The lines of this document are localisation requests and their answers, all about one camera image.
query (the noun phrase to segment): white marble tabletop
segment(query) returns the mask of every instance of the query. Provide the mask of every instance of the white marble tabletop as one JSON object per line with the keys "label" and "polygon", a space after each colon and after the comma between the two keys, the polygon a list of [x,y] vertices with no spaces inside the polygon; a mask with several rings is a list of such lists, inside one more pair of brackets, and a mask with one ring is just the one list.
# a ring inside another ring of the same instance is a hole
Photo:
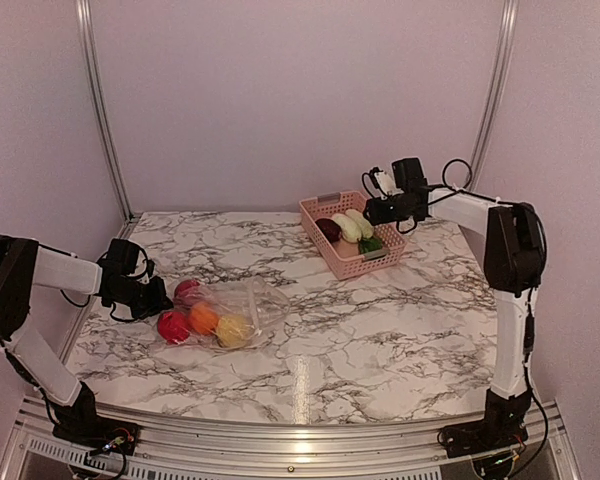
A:
{"label": "white marble tabletop", "polygon": [[364,423],[483,409],[495,362],[493,296],[454,225],[421,223],[399,265],[337,281],[295,213],[145,213],[131,240],[165,278],[260,275],[291,312],[257,349],[167,346],[156,317],[99,304],[68,367],[97,400],[207,419]]}

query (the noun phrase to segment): red apple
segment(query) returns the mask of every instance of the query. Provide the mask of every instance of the red apple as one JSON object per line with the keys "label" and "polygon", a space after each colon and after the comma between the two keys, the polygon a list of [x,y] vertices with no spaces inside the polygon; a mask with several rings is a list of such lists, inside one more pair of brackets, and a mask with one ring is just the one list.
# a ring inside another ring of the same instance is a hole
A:
{"label": "red apple", "polygon": [[193,279],[180,282],[173,294],[173,303],[177,306],[191,308],[199,300],[199,286],[200,282]]}
{"label": "red apple", "polygon": [[189,338],[189,324],[184,313],[163,312],[158,318],[158,333],[167,343],[178,345]]}

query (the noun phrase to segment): vertical metal pole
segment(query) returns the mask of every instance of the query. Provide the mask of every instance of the vertical metal pole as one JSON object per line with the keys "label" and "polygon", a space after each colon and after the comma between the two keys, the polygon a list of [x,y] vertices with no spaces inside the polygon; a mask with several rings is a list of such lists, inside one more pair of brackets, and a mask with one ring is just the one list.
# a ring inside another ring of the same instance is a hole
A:
{"label": "vertical metal pole", "polygon": [[480,130],[476,138],[476,143],[471,154],[471,168],[473,169],[473,179],[469,184],[469,189],[474,189],[484,166],[484,160],[489,148],[489,141],[493,130],[494,120],[498,107],[502,101],[502,94],[509,72],[511,63],[511,53],[513,51],[513,34],[518,14],[518,0],[505,0],[502,10],[502,22],[500,24],[500,37],[496,49],[496,58],[491,75],[491,84],[489,86],[489,96],[485,105]]}
{"label": "vertical metal pole", "polygon": [[122,180],[122,172],[118,163],[118,155],[113,143],[113,136],[109,127],[107,111],[105,109],[102,85],[100,82],[100,73],[98,70],[98,58],[96,56],[96,45],[93,36],[93,27],[91,24],[91,6],[89,0],[77,0],[78,25],[80,27],[80,37],[82,48],[86,61],[89,88],[91,90],[91,100],[95,109],[98,129],[100,131],[100,140],[104,149],[107,168],[111,176],[113,190],[120,213],[125,221],[129,223],[133,218],[133,210],[127,196],[127,191]]}

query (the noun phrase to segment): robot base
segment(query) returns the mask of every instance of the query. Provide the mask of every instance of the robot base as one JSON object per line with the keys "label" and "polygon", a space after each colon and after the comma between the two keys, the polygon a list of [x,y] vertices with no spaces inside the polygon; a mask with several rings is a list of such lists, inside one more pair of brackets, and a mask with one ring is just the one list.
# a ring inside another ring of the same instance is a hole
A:
{"label": "robot base", "polygon": [[529,438],[524,424],[512,425],[509,431],[490,442],[485,438],[486,425],[484,420],[475,422],[459,423],[449,425],[440,430],[440,444],[447,451],[449,458],[462,457],[464,455],[476,455],[505,448],[510,445],[518,445],[521,441]]}
{"label": "robot base", "polygon": [[529,438],[524,425],[529,407],[531,390],[508,399],[487,390],[484,419],[448,425],[440,430],[438,441],[449,458],[517,445]]}
{"label": "robot base", "polygon": [[103,432],[102,437],[85,438],[82,435],[72,434],[62,427],[55,426],[53,428],[53,436],[94,449],[101,448],[103,444],[110,442],[116,437],[124,436],[127,440],[118,448],[127,456],[133,455],[133,452],[136,449],[136,443],[138,442],[138,432],[140,430],[136,423],[99,417],[98,430]]}

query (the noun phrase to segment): green vegetable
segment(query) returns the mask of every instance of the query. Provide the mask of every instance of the green vegetable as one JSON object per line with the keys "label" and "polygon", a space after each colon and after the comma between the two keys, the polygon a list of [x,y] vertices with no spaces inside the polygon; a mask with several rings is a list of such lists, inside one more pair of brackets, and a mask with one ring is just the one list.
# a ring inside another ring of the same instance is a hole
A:
{"label": "green vegetable", "polygon": [[346,212],[347,217],[356,222],[362,231],[362,238],[371,238],[373,237],[373,225],[369,223],[369,220],[364,218],[364,215],[360,213],[358,210],[354,210],[350,208]]}
{"label": "green vegetable", "polygon": [[358,251],[360,254],[375,252],[376,250],[382,249],[382,240],[378,237],[365,238],[360,240],[358,243]]}
{"label": "green vegetable", "polygon": [[342,239],[349,243],[358,243],[362,238],[362,230],[356,222],[342,213],[336,213],[331,217],[342,229]]}

